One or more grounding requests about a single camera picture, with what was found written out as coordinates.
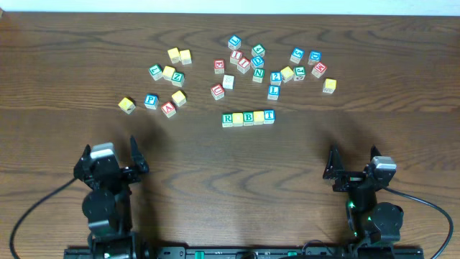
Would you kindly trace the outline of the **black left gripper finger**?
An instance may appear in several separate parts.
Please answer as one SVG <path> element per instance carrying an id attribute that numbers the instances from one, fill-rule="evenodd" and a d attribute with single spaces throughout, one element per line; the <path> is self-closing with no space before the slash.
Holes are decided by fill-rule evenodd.
<path id="1" fill-rule="evenodd" d="M 131 145 L 131 159 L 134 162 L 135 167 L 140 173 L 149 173 L 150 167 L 145 160 L 143 154 L 139 151 L 138 144 L 132 135 L 130 137 L 130 145 Z"/>
<path id="2" fill-rule="evenodd" d="M 73 175 L 79 180 L 85 180 L 91 175 L 91 146 L 86 145 L 83 150 L 82 156 L 75 164 Z"/>

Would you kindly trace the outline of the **blue T block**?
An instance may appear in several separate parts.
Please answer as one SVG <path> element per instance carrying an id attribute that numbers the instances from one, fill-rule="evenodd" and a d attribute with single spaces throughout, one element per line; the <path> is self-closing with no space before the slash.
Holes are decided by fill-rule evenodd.
<path id="1" fill-rule="evenodd" d="M 274 124 L 276 119 L 275 111 L 273 109 L 264 110 L 264 123 Z"/>

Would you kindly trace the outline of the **yellow O block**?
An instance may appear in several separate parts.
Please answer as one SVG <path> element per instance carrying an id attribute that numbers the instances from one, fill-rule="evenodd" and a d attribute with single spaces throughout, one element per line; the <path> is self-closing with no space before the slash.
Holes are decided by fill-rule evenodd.
<path id="1" fill-rule="evenodd" d="M 244 125 L 244 115 L 241 112 L 233 113 L 232 124 L 234 127 L 242 127 Z"/>
<path id="2" fill-rule="evenodd" d="M 253 112 L 254 125 L 260 125 L 265 123 L 265 112 L 254 111 Z"/>

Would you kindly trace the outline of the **green R block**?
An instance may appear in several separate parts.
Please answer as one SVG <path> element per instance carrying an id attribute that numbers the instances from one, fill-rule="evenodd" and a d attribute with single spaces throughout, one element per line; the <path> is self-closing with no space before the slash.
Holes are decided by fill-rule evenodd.
<path id="1" fill-rule="evenodd" d="M 222 123 L 222 127 L 232 127 L 233 126 L 233 114 L 222 114 L 221 123 Z"/>

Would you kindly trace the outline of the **green B block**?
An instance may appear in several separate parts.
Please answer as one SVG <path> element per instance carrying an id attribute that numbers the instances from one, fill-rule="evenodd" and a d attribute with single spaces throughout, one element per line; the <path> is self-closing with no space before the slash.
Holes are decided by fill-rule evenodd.
<path id="1" fill-rule="evenodd" d="M 254 124 L 254 112 L 243 113 L 243 125 L 252 126 Z"/>

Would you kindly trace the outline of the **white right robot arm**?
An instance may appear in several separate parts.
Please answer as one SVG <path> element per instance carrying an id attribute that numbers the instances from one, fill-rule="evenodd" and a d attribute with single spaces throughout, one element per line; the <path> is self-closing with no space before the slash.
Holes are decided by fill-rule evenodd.
<path id="1" fill-rule="evenodd" d="M 396 173 L 396 163 L 374 146 L 370 162 L 362 171 L 348 171 L 337 146 L 330 148 L 323 178 L 334 180 L 335 192 L 346 192 L 346 213 L 356 241 L 347 245 L 352 258 L 395 258 L 394 243 L 400 240 L 404 211 L 400 206 L 378 202 L 377 192 L 387 186 Z"/>

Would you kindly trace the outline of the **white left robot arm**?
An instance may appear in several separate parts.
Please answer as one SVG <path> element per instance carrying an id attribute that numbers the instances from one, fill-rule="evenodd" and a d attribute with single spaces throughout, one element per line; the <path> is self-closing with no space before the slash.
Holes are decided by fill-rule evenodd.
<path id="1" fill-rule="evenodd" d="M 68 248 L 64 259 L 145 259 L 149 245 L 132 231 L 130 186 L 150 171 L 134 137 L 130 137 L 132 164 L 119 165 L 114 144 L 86 146 L 73 175 L 91 192 L 82 203 L 88 220 L 88 246 Z"/>

